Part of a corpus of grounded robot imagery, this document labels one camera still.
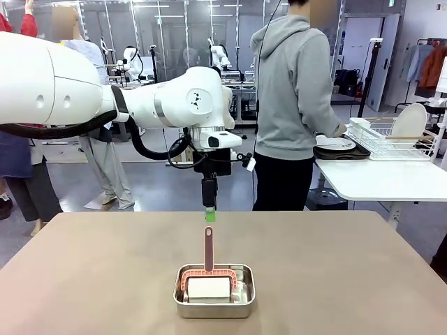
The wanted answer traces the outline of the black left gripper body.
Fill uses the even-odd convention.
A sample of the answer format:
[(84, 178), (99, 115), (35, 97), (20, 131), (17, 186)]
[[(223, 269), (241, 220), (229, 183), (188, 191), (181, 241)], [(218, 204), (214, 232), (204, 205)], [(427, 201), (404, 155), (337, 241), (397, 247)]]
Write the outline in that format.
[(230, 176), (230, 149), (193, 151), (193, 170), (204, 177)]

